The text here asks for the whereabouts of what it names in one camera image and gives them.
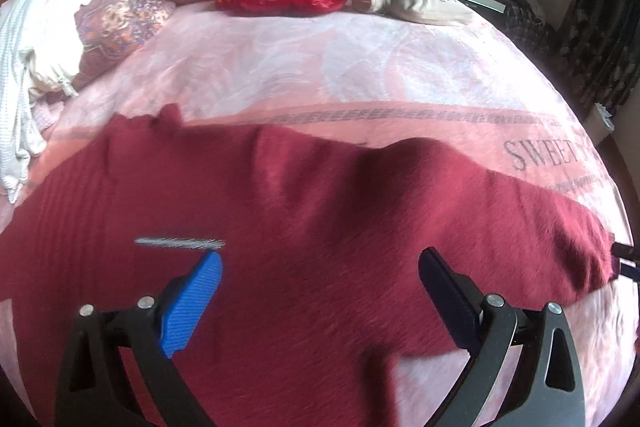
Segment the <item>dark red knit sweater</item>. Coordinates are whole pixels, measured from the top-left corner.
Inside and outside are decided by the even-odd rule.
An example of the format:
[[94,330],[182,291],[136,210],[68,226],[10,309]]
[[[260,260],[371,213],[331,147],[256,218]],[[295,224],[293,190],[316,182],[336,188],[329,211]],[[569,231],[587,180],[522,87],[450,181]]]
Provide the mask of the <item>dark red knit sweater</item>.
[[612,277],[584,206],[438,141],[364,148],[270,126],[113,118],[15,210],[1,296],[36,416],[51,424],[74,317],[131,306],[220,239],[218,291],[177,367],[221,426],[391,426],[392,367],[454,347],[419,279],[428,247],[511,305],[570,305]]

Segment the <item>white knit garment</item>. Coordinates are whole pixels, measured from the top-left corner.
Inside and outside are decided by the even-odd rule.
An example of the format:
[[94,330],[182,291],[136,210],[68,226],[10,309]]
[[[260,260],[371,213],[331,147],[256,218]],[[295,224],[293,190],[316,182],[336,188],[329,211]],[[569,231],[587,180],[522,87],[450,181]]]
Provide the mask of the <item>white knit garment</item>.
[[8,0],[1,7],[1,193],[13,204],[47,146],[32,115],[49,92],[77,94],[84,45],[75,14],[91,0]]

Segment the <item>floral paisley cloth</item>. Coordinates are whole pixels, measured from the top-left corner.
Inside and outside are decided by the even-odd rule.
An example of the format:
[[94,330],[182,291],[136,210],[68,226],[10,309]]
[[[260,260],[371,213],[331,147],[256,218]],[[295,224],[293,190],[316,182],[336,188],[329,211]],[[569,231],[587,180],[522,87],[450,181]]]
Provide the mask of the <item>floral paisley cloth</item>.
[[91,0],[75,14],[84,49],[75,90],[86,87],[153,38],[174,14],[170,0]]

